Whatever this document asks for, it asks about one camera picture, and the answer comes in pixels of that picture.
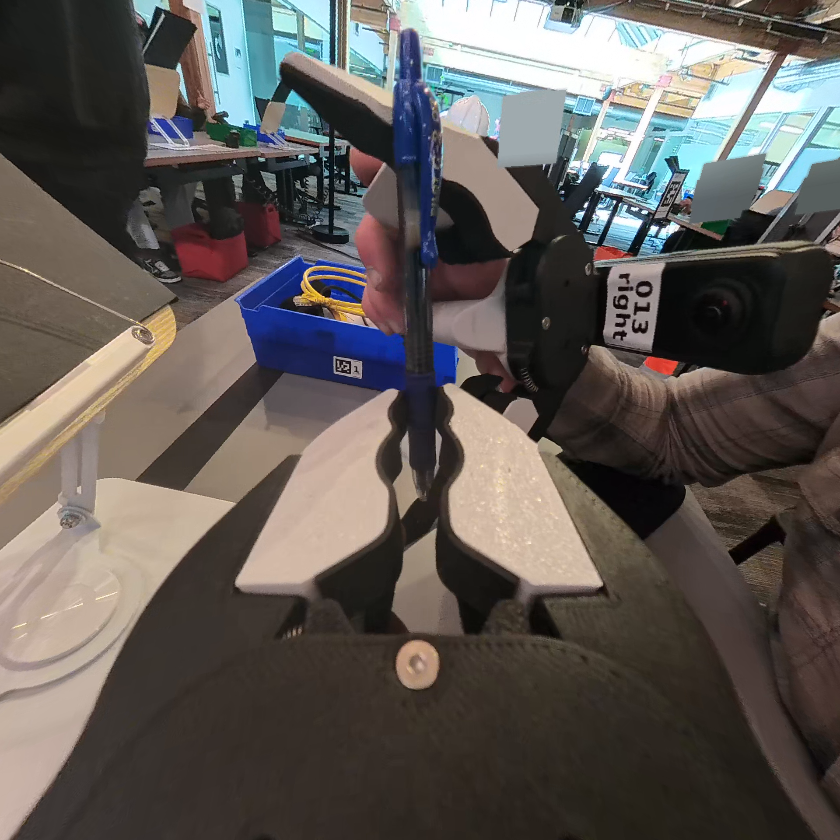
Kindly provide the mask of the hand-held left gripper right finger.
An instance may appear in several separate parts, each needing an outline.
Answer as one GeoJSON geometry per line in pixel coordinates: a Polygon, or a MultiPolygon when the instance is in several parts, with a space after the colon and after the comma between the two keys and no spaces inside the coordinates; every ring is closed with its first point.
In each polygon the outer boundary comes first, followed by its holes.
{"type": "Polygon", "coordinates": [[[590,596],[603,580],[539,448],[455,385],[438,395],[437,575],[467,613],[499,602],[590,596]]]}

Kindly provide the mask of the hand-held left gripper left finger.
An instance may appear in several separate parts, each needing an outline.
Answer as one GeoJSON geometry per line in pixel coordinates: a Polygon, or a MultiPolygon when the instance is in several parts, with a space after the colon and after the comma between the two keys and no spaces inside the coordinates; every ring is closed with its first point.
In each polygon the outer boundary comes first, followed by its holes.
{"type": "Polygon", "coordinates": [[[404,539],[403,394],[380,393],[305,448],[235,580],[252,595],[332,600],[359,622],[391,611],[404,539]]]}

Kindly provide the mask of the blue plastic bin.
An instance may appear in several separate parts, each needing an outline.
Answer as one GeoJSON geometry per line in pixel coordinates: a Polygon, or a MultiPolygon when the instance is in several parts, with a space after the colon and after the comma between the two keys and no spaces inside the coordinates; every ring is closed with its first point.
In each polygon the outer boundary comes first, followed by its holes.
{"type": "Polygon", "coordinates": [[[296,307],[309,269],[314,287],[355,303],[361,268],[296,256],[242,291],[236,302],[258,365],[284,373],[376,391],[405,386],[405,352],[399,336],[387,336],[357,318],[340,321],[313,305],[296,307]]]}

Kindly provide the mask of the blue pen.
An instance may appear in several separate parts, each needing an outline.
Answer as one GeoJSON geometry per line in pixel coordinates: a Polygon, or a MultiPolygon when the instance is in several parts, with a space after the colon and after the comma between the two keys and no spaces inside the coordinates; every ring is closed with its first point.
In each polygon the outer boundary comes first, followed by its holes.
{"type": "Polygon", "coordinates": [[[431,274],[438,264],[436,225],[443,180],[443,133],[438,104],[424,79],[418,33],[398,42],[393,91],[393,169],[402,244],[408,462],[419,499],[432,488],[437,463],[434,329],[431,274]]]}

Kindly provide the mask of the person's right forearm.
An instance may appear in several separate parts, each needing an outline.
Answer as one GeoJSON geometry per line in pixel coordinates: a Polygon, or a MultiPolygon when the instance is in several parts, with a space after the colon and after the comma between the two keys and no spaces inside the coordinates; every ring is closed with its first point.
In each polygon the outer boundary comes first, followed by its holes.
{"type": "Polygon", "coordinates": [[[563,452],[645,478],[721,485],[803,466],[803,491],[838,496],[839,317],[770,374],[708,368],[657,379],[594,347],[549,426],[563,452]]]}

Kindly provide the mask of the person's right hand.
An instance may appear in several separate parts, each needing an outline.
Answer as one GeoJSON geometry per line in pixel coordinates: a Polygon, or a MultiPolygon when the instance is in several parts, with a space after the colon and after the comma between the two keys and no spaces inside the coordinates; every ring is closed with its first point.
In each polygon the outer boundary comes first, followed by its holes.
{"type": "MultiPolygon", "coordinates": [[[[354,148],[350,150],[350,162],[366,185],[385,167],[382,161],[354,148]]],[[[362,305],[366,318],[385,334],[403,334],[403,249],[398,229],[381,224],[365,209],[354,238],[367,275],[362,305]]],[[[430,297],[433,302],[487,298],[499,285],[508,262],[509,259],[464,265],[438,262],[428,282],[430,297]]],[[[480,374],[499,376],[501,391],[511,392],[517,387],[515,378],[494,353],[456,346],[473,359],[480,374]]]]}

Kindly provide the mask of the white hard hat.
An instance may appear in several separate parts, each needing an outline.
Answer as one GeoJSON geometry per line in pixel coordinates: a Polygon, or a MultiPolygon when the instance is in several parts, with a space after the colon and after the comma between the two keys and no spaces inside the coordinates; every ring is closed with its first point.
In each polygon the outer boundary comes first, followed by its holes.
{"type": "Polygon", "coordinates": [[[490,117],[487,108],[477,95],[472,94],[453,102],[447,110],[446,121],[479,137],[489,135],[490,117]]]}

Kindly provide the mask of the red storage box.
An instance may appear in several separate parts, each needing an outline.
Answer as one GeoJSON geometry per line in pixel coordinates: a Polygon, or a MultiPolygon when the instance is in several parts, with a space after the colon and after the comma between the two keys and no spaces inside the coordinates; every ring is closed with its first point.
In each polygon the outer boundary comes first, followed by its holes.
{"type": "Polygon", "coordinates": [[[214,238],[204,224],[171,230],[171,240],[184,277],[226,282],[249,264],[245,233],[214,238]]]}
{"type": "Polygon", "coordinates": [[[245,242],[250,249],[267,249],[281,241],[280,216],[273,203],[238,202],[244,221],[245,242]]]}

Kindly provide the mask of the green bin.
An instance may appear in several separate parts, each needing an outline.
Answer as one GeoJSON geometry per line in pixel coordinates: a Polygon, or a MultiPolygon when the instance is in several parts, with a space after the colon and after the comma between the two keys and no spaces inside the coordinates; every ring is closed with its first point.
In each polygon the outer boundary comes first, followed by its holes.
{"type": "Polygon", "coordinates": [[[248,123],[239,126],[228,122],[207,121],[205,129],[211,140],[230,149],[255,148],[259,145],[257,128],[248,123]]]}

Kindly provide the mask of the long wooden desk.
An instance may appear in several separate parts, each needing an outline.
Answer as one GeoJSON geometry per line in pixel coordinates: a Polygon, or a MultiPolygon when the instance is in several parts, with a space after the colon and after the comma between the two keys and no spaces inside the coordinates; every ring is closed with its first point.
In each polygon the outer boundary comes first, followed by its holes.
{"type": "Polygon", "coordinates": [[[161,193],[164,218],[175,229],[193,222],[193,185],[235,176],[267,172],[276,176],[281,212],[294,213],[296,178],[317,179],[317,203],[325,204],[323,164],[327,160],[328,142],[318,135],[292,133],[279,145],[231,149],[211,141],[204,133],[190,145],[153,143],[144,162],[148,180],[161,193]]]}

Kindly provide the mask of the small tan board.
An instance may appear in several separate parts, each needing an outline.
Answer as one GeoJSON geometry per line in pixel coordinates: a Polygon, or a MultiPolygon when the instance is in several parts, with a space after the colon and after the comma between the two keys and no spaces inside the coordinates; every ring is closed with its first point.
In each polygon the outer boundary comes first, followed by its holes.
{"type": "Polygon", "coordinates": [[[150,93],[150,119],[172,119],[181,93],[181,76],[176,69],[144,65],[150,93]]]}

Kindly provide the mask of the person's plaid shirt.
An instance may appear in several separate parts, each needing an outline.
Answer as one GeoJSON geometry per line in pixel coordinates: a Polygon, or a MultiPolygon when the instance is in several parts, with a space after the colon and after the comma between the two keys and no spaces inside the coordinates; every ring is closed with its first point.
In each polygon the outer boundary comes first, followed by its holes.
{"type": "Polygon", "coordinates": [[[785,526],[773,653],[786,709],[838,803],[838,448],[803,471],[800,489],[785,526]]]}

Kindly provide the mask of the grey-topped wooden board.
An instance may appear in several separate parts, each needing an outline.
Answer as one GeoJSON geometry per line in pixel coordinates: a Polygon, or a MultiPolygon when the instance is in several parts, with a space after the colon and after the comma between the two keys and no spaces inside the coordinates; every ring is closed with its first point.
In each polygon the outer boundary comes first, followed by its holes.
{"type": "Polygon", "coordinates": [[[175,294],[2,159],[2,501],[169,349],[175,294]]]}

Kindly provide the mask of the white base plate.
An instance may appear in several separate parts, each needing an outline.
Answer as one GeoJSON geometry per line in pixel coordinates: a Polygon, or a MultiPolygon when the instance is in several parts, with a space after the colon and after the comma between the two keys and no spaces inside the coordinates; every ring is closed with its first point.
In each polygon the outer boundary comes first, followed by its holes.
{"type": "MultiPolygon", "coordinates": [[[[11,838],[57,776],[86,727],[106,678],[165,578],[232,503],[126,479],[100,479],[96,529],[100,550],[130,585],[130,604],[86,663],[42,672],[2,669],[1,835],[11,838]]],[[[43,512],[2,548],[2,562],[36,549],[63,530],[59,507],[43,512]]]]}

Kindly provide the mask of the white stand bracket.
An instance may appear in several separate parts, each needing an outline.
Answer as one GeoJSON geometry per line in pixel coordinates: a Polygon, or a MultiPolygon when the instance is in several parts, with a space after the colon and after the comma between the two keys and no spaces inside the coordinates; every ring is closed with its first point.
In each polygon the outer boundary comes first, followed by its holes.
{"type": "Polygon", "coordinates": [[[65,530],[83,526],[96,528],[99,440],[105,412],[94,416],[60,450],[60,494],[58,520],[65,530]]]}

